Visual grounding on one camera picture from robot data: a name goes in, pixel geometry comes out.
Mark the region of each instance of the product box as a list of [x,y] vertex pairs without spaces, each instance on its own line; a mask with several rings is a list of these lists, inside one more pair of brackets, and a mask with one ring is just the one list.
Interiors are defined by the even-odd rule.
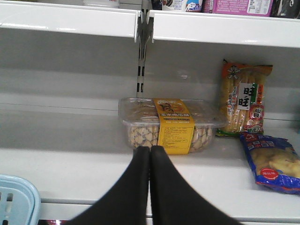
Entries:
[[206,0],[204,13],[270,16],[273,0]]
[[[197,99],[123,98],[119,117],[127,128],[130,147],[162,145],[168,154],[202,151],[214,139],[216,129],[227,124],[216,108]],[[180,142],[188,148],[178,147]]]
[[271,16],[296,19],[299,12],[299,0],[274,0]]

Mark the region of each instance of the white packaging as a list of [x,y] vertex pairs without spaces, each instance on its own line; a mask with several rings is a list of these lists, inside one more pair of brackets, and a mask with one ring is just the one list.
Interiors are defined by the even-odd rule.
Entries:
[[164,11],[186,11],[187,0],[162,0],[162,10]]

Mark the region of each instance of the store shelf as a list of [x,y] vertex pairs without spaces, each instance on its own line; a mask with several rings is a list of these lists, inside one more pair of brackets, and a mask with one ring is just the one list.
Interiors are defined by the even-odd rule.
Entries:
[[151,10],[152,40],[300,48],[300,21]]
[[137,39],[141,11],[0,0],[0,28]]
[[[131,160],[117,111],[88,112],[0,110],[1,173],[38,188],[42,219],[76,216],[106,193]],[[266,134],[288,138],[300,150],[296,129],[267,127]],[[300,223],[299,197],[257,186],[237,139],[217,138],[204,152],[171,160],[198,193],[240,221]]]

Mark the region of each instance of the light blue basket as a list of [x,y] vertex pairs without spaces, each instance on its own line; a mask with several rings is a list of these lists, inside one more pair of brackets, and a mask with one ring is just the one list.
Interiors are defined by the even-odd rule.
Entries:
[[37,225],[38,190],[29,181],[0,174],[0,225]]

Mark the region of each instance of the cardboard box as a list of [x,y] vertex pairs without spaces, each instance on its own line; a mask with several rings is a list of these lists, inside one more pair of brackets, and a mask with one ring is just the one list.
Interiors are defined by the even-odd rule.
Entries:
[[204,13],[270,16],[273,0],[206,0]]

